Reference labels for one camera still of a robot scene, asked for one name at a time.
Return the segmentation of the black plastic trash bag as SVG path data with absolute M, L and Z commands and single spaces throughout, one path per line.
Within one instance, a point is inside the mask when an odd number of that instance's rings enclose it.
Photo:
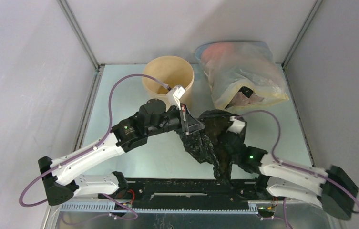
M 231 172 L 233 160 L 219 142 L 219 136 L 232 125 L 230 117 L 235 114 L 223 110 L 208 110 L 197 120 L 205 125 L 205 129 L 186 135 L 176 131 L 183 143 L 185 151 L 198 163 L 213 165 L 214 178 L 224 185 L 232 186 Z

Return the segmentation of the beige round trash bin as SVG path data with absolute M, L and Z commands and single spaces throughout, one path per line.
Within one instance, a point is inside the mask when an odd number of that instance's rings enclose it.
M 177 85 L 185 89 L 180 102 L 192 106 L 192 86 L 195 73 L 191 64 L 177 56 L 162 56 L 150 61 L 144 68 L 143 74 L 149 75 L 170 87 Z M 151 99 L 160 99 L 169 107 L 170 103 L 166 94 L 168 90 L 149 78 L 143 78 L 142 83 Z

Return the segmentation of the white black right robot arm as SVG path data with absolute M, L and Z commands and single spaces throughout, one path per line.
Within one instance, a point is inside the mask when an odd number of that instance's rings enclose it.
M 266 150 L 246 146 L 225 147 L 234 164 L 248 173 L 257 173 L 254 187 L 259 199 L 270 196 L 292 198 L 323 209 L 344 221 L 351 220 L 358 186 L 340 167 L 329 169 L 305 167 L 290 161 L 274 159 Z

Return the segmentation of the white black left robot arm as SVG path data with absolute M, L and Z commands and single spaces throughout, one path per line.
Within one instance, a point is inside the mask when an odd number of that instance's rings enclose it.
M 83 173 L 105 160 L 145 145 L 151 136 L 171 131 L 193 135 L 204 128 L 185 104 L 167 108 L 163 101 L 150 99 L 138 112 L 110 127 L 105 136 L 94 143 L 58 159 L 48 156 L 39 159 L 47 203 L 56 206 L 74 196 L 95 193 L 123 198 L 127 195 L 128 184 L 121 172 L 88 179 Z

